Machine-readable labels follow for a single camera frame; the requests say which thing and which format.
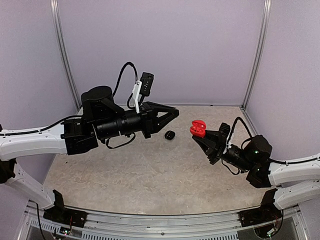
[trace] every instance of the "black cable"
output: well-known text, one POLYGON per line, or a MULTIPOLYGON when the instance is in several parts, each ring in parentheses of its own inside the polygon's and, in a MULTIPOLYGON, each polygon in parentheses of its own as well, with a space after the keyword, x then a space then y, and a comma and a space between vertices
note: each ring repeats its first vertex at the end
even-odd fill
POLYGON ((112 96, 113 96, 113 97, 116 95, 116 92, 117 92, 117 90, 118 90, 118 87, 119 87, 119 84, 120 84, 120 80, 121 80, 122 74, 123 74, 123 72, 124 72, 124 70, 125 70, 125 68, 126 68, 127 66, 131 66, 131 67, 133 68, 133 70, 134 70, 134 75, 135 75, 135 82, 138 82, 138 72, 137 72, 137 69, 136 69, 135 65, 134 65, 132 62, 130 62, 130 61, 126 62, 126 63, 123 65, 123 67, 121 68, 121 70, 120 70, 120 73, 119 73, 119 76, 118 76, 118 80, 116 81, 115 89, 114 89, 114 91, 113 91, 113 93, 112 93, 112 96))
POLYGON ((40 229, 40 233, 42 235, 43 240, 46 240, 44 232, 42 231, 42 227, 41 227, 41 222, 40 222, 40 214, 39 214, 39 205, 38 203, 36 203, 36 213, 38 215, 38 224, 39 224, 39 229, 40 229))
POLYGON ((228 138, 228 140, 226 141, 226 144, 229 143, 232 135, 234 134, 234 131, 235 131, 235 128, 236 128, 236 124, 237 124, 238 121, 240 121, 240 122, 243 124, 243 126, 245 127, 246 131, 248 132, 248 135, 250 136, 250 138, 253 137, 252 134, 251 134, 251 132, 250 132, 250 130, 249 130, 249 128, 248 128, 248 126, 247 126, 247 124, 245 123, 245 121, 244 121, 241 117, 238 116, 238 117, 234 120, 234 122, 233 122, 231 131, 230 131, 230 134, 229 134, 229 138, 228 138))
POLYGON ((303 161, 278 161, 278 160, 274 160, 272 158, 269 158, 270 162, 276 163, 276 164, 282 164, 282 165, 303 164, 303 163, 307 163, 307 162, 312 162, 314 160, 318 160, 318 158, 314 157, 314 158, 303 160, 303 161))
POLYGON ((246 140, 244 140, 244 141, 242 142, 242 144, 241 144, 241 150, 244 149, 244 144, 245 144, 246 142, 251 141, 251 140, 252 140, 252 137, 249 137, 249 138, 247 138, 246 140))
MULTIPOLYGON (((131 93, 128 100, 126 101, 126 106, 128 107, 128 109, 135 109, 134 106, 130 106, 130 100, 131 100, 132 96, 133 96, 133 93, 131 93)), ((139 100, 139 106, 143 103, 144 99, 145 99, 145 96, 142 95, 139 100)))
POLYGON ((276 232, 275 232, 271 237, 273 237, 273 236, 276 235, 278 232, 280 232, 280 229, 281 229, 283 223, 284 223, 284 210, 282 209, 282 217, 281 217, 280 226, 279 226, 279 228, 276 230, 276 232))
POLYGON ((231 171, 231 169, 227 165, 224 164, 224 161, 222 159, 221 159, 221 163, 223 166, 225 166, 230 171, 230 173, 232 173, 233 175, 239 175, 239 173, 240 173, 239 169, 238 169, 237 173, 234 173, 233 171, 231 171))
POLYGON ((125 146, 125 145, 128 145, 128 144, 130 144, 130 143, 132 143, 134 140, 135 140, 135 138, 136 138, 136 134, 135 133, 132 133, 133 134, 133 137, 129 140, 129 141, 127 141, 127 142, 125 142, 125 143, 123 143, 123 144, 120 144, 120 145, 118 145, 118 146, 109 146, 109 142, 110 142, 110 138, 108 138, 106 141, 105 141, 105 145, 106 145, 106 147, 108 148, 108 149, 117 149, 117 148, 120 148, 120 147, 123 147, 123 146, 125 146))
MULTIPOLYGON (((239 116, 234 120, 234 122, 233 122, 233 124, 232 124, 232 128, 231 128, 231 131, 230 131, 228 140, 226 141, 226 144, 229 143, 232 135, 234 134, 234 131, 235 131, 235 128, 236 128, 236 124, 237 124, 238 121, 240 121, 240 122, 243 124, 243 126, 244 126, 245 129, 246 129, 246 131, 248 132, 248 135, 250 136, 250 138, 244 140, 244 142, 243 142, 242 145, 241 145, 241 148, 242 148, 242 147, 243 147, 243 144, 244 144, 245 142, 248 142, 249 140, 251 140, 253 136, 252 136, 252 134, 251 134, 251 132, 250 132, 247 124, 245 123, 245 121, 244 121, 241 117, 239 117, 239 116)), ((222 165, 225 166, 225 167, 230 171, 230 173, 232 173, 233 175, 239 175, 239 174, 240 174, 240 170, 239 170, 239 169, 238 169, 238 172, 237 172, 237 173, 234 173, 233 171, 231 171, 231 169, 230 169, 226 164, 224 164, 224 161, 223 161, 222 159, 221 159, 221 163, 222 163, 222 165)))
POLYGON ((70 119, 70 118, 76 118, 76 117, 81 117, 79 115, 71 115, 71 116, 67 116, 67 117, 64 117, 62 119, 60 119, 59 121, 56 121, 55 123, 49 125, 49 126, 46 126, 40 130, 32 130, 32 131, 21 131, 21 132, 9 132, 9 133, 6 133, 6 134, 2 134, 0 133, 0 136, 16 136, 16 135, 25 135, 25 134, 36 134, 36 133, 40 133, 40 132, 44 132, 48 129, 51 129, 52 127, 58 125, 59 123, 67 120, 67 119, 70 119))
POLYGON ((133 93, 131 93, 128 100, 126 101, 126 106, 128 107, 128 109, 135 109, 134 106, 130 106, 130 100, 131 100, 132 96, 133 96, 133 93))

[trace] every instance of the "floor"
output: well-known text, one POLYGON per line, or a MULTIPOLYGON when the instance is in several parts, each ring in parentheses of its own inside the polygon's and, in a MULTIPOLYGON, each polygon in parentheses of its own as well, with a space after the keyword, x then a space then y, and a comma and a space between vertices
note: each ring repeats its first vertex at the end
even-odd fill
MULTIPOLYGON (((212 213, 257 206, 267 189, 256 189, 246 174, 232 175, 221 162, 209 164, 191 138, 193 120, 218 130, 242 116, 238 107, 178 106, 180 116, 158 134, 110 150, 103 146, 80 155, 57 155, 45 185, 63 194, 66 205, 106 212, 177 215, 212 213), (165 132, 176 133, 172 141, 165 132)), ((232 143, 247 139, 239 124, 232 143)), ((113 138, 111 146, 127 141, 113 138)))

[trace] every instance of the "purple wall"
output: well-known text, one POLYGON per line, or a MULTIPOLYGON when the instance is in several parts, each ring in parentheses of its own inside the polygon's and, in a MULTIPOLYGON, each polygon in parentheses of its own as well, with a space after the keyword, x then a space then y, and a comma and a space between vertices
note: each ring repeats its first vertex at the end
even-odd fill
MULTIPOLYGON (((59 55, 50 1, 0 1, 0 123, 5 129, 49 125, 76 109, 59 55)), ((39 182, 53 155, 18 159, 39 182)), ((28 200, 0 185, 0 239, 14 238, 28 200)))
MULTIPOLYGON (((320 2, 273 0, 248 114, 279 160, 320 152, 320 2)), ((303 202, 311 239, 320 236, 320 199, 303 202)))
MULTIPOLYGON (((240 105, 253 65, 263 0, 60 0, 74 81, 80 93, 115 87, 122 65, 155 75, 150 101, 240 105)), ((126 70, 116 95, 134 84, 126 70)))

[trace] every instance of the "red object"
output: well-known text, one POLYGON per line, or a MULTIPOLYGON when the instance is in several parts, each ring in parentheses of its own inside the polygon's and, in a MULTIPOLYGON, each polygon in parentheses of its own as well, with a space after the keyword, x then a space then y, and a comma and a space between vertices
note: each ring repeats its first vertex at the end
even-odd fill
POLYGON ((204 138, 206 135, 207 125, 202 120, 194 120, 192 121, 192 126, 190 127, 190 132, 192 135, 204 138))

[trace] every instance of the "enclosure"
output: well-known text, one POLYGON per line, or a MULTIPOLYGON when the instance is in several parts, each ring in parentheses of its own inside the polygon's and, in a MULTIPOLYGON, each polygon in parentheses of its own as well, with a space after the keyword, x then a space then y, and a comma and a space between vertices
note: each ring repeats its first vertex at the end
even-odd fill
MULTIPOLYGON (((154 75, 144 101, 179 110, 151 138, 138 131, 117 149, 99 142, 83 154, 17 159, 66 206, 88 212, 67 239, 259 239, 257 225, 243 227, 238 213, 259 206, 270 188, 253 187, 247 173, 231 174, 222 161, 210 164, 190 127, 202 120, 217 131, 241 117, 267 139, 273 159, 319 153, 319 9, 318 0, 2 0, 3 129, 82 115, 81 95, 114 90, 126 62, 139 78, 154 75), (165 139, 167 131, 174 139, 165 139)), ((126 110, 134 75, 124 70, 114 96, 126 110)), ((238 123, 232 143, 248 137, 238 123)), ((126 141, 118 136, 110 145, 126 141)), ((0 188, 0 239, 42 239, 35 203, 0 188)), ((286 208, 272 239, 320 239, 319 209, 319 197, 286 208)), ((63 225, 42 214, 45 238, 53 239, 63 225)))

